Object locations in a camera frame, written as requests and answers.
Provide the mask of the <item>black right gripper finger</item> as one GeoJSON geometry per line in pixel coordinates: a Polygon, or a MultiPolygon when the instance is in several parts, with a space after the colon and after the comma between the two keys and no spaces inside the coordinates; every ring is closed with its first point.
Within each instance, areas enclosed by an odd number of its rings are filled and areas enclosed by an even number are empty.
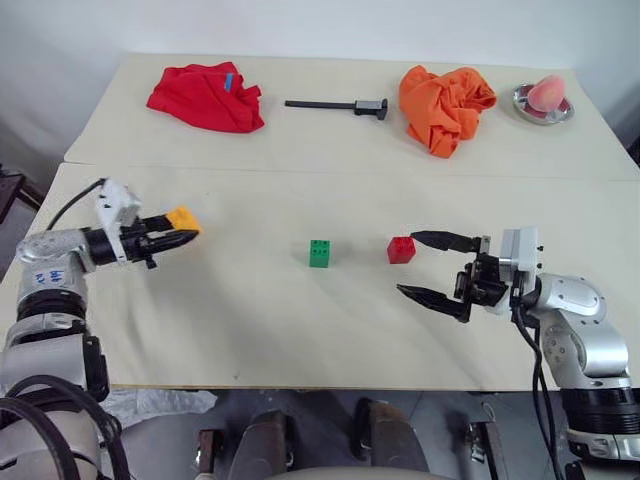
{"type": "Polygon", "coordinates": [[[410,237],[427,247],[441,251],[479,253],[481,250],[480,237],[467,237],[448,231],[418,231],[412,232],[410,237]]]}
{"type": "Polygon", "coordinates": [[[471,304],[468,302],[451,300],[442,292],[424,287],[397,284],[396,288],[407,298],[429,310],[453,317],[460,323],[469,322],[471,304]]]}

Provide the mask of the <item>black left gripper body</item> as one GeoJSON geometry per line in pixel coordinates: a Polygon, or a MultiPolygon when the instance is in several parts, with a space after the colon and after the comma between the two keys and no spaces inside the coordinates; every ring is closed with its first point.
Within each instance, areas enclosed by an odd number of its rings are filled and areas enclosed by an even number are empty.
{"type": "Polygon", "coordinates": [[[131,226],[122,226],[120,241],[129,262],[144,262],[149,270],[157,267],[150,250],[152,238],[142,219],[136,219],[131,226]]]}

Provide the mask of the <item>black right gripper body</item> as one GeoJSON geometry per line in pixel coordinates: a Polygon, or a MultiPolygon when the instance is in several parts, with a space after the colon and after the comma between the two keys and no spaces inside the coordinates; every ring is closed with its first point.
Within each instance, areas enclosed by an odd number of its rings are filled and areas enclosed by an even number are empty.
{"type": "Polygon", "coordinates": [[[465,304],[496,307],[507,292],[507,284],[500,278],[499,258],[489,253],[490,238],[457,235],[452,249],[474,253],[475,259],[456,276],[454,297],[465,304]]]}

